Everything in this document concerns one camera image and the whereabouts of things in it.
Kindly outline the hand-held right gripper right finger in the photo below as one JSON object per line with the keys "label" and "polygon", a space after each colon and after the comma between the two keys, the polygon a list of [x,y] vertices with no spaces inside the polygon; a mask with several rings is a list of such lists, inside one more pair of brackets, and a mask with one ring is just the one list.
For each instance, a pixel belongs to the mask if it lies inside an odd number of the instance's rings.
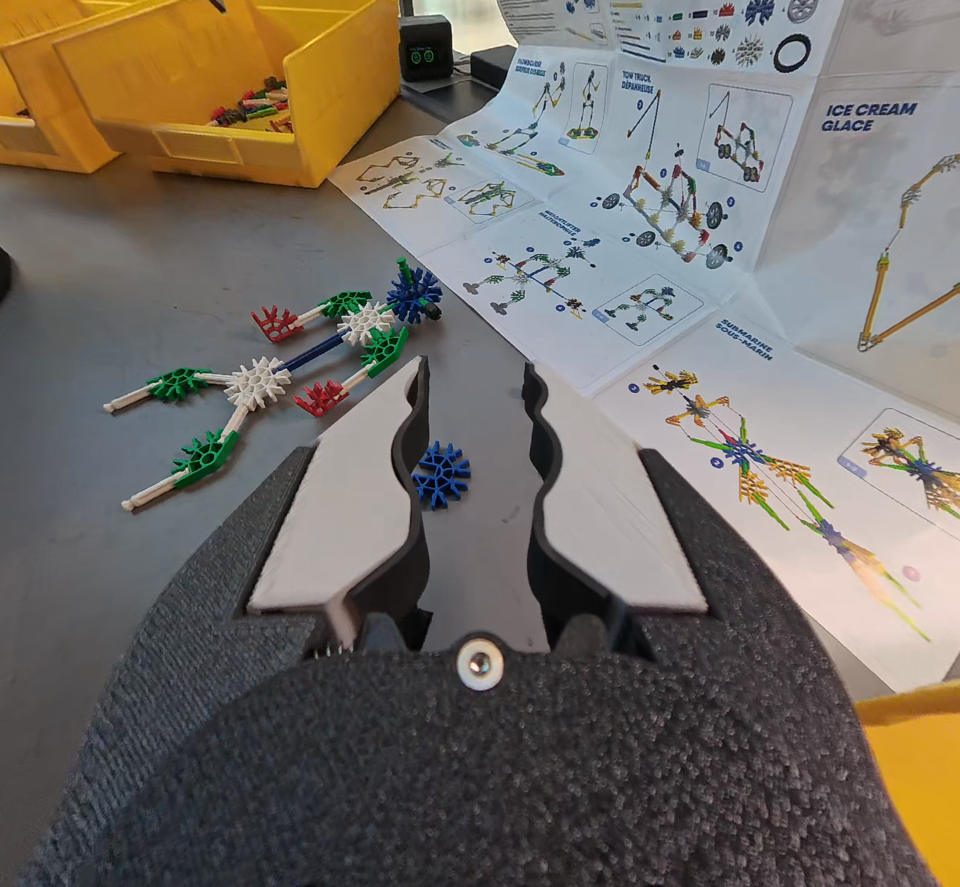
{"label": "hand-held right gripper right finger", "polygon": [[542,480],[527,576],[550,648],[576,617],[592,618],[608,649],[642,649],[641,615],[706,615],[642,449],[545,363],[526,363],[522,399]]}

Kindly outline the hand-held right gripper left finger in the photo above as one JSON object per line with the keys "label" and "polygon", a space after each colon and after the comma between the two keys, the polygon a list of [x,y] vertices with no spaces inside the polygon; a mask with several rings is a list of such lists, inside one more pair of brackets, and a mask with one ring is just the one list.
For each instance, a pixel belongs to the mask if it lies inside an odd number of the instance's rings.
{"label": "hand-held right gripper left finger", "polygon": [[249,617],[314,617],[330,649],[423,647],[429,553],[411,474],[427,448],[429,382],[415,356],[317,438]]}

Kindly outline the blue snowflake toy connector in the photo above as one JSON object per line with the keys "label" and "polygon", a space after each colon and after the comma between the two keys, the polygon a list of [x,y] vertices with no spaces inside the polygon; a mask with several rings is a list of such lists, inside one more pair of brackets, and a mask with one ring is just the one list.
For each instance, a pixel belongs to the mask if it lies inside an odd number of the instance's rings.
{"label": "blue snowflake toy connector", "polygon": [[417,463],[411,475],[419,500],[431,510],[448,509],[451,501],[460,501],[472,478],[471,463],[461,448],[435,440]]}

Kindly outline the red toy connector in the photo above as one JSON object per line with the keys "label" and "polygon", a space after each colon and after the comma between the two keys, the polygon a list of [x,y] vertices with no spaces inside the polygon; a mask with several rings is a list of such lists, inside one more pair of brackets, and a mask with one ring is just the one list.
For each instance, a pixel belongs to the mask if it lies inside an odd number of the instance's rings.
{"label": "red toy connector", "polygon": [[342,401],[345,401],[351,392],[345,385],[329,380],[325,384],[315,383],[312,387],[303,389],[303,396],[295,395],[294,403],[314,417],[322,417],[330,413]]}
{"label": "red toy connector", "polygon": [[304,330],[300,316],[292,313],[289,309],[280,311],[276,305],[270,308],[262,307],[262,316],[257,312],[250,312],[250,316],[264,334],[272,343],[279,343],[293,334]]}

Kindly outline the construction toy figure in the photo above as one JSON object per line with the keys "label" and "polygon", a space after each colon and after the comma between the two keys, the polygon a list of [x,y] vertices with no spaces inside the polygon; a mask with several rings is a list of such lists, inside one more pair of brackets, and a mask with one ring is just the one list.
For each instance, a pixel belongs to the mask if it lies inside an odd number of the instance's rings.
{"label": "construction toy figure", "polygon": [[421,267],[412,269],[403,257],[397,259],[397,265],[398,279],[391,282],[384,301],[374,301],[369,292],[344,291],[299,314],[303,328],[318,318],[328,318],[335,322],[335,332],[293,358],[263,356],[231,373],[216,373],[205,367],[178,367],[105,403],[103,410],[114,414],[146,399],[179,402],[199,390],[221,386],[233,407],[226,425],[194,437],[181,449],[182,456],[174,460],[170,474],[124,500],[123,509],[132,512],[219,471],[233,453],[247,417],[277,403],[286,394],[295,371],[340,346],[355,347],[361,356],[360,368],[339,382],[350,392],[396,363],[409,336],[409,326],[422,320],[438,321],[442,317],[443,297],[441,282],[432,271]]}

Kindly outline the yellow plastic bin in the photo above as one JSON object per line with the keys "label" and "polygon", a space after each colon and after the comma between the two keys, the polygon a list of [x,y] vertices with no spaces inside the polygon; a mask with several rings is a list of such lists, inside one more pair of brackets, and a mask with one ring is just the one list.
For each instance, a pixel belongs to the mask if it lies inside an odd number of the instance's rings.
{"label": "yellow plastic bin", "polygon": [[90,119],[54,50],[164,0],[1,0],[1,162],[92,174],[117,151]]}
{"label": "yellow plastic bin", "polygon": [[[165,173],[316,188],[399,95],[397,0],[164,0],[54,52],[108,146]],[[294,134],[210,127],[265,79]]]}
{"label": "yellow plastic bin", "polygon": [[959,884],[959,681],[858,701],[891,800],[934,877]]}

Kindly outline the grey desk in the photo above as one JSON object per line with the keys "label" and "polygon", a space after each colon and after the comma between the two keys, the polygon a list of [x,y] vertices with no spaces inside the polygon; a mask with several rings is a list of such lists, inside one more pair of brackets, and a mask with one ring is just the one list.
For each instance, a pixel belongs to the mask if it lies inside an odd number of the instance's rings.
{"label": "grey desk", "polygon": [[322,647],[247,599],[309,463],[286,403],[207,490],[127,516],[212,391],[108,418],[171,366],[258,349],[256,288],[390,278],[397,249],[329,184],[301,192],[2,171],[2,864],[15,885],[925,885],[805,617],[658,452],[644,464],[705,615],[641,649],[527,584],[524,358],[454,295],[414,338],[429,434],[479,461],[422,515],[419,649]]}

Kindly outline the pile of colourful toy pieces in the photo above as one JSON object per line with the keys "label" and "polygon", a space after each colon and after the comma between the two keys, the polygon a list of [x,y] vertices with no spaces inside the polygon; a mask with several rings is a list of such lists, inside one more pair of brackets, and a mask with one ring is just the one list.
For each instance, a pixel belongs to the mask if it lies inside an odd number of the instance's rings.
{"label": "pile of colourful toy pieces", "polygon": [[286,80],[267,77],[259,90],[247,90],[233,106],[214,108],[206,122],[210,128],[249,129],[294,135]]}

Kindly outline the small black display device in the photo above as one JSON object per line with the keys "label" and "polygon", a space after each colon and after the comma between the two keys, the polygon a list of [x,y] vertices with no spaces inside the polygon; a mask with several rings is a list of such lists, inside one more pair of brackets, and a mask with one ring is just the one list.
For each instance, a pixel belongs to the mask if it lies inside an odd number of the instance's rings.
{"label": "small black display device", "polygon": [[450,19],[442,14],[400,17],[398,53],[404,82],[450,78],[454,70]]}

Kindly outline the black flat mat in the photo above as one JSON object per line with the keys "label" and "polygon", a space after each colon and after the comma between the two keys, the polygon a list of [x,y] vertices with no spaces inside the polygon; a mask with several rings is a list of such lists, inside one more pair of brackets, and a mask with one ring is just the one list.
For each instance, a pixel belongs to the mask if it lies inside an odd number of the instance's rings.
{"label": "black flat mat", "polygon": [[470,76],[414,82],[401,80],[401,98],[404,102],[444,125],[482,110],[498,92],[498,88]]}

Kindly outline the black power adapter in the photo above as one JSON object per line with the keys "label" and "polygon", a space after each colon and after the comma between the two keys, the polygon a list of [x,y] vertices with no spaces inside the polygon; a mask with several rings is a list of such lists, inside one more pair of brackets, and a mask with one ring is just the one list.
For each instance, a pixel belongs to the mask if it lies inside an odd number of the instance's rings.
{"label": "black power adapter", "polygon": [[514,45],[474,51],[469,56],[469,76],[478,84],[499,91],[506,82],[516,53]]}

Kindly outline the folded instruction sheet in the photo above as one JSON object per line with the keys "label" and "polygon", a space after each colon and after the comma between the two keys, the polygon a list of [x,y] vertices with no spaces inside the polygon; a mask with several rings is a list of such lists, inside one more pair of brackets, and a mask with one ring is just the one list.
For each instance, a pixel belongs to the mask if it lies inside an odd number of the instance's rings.
{"label": "folded instruction sheet", "polygon": [[958,677],[959,0],[498,0],[332,182],[659,450],[889,689]]}

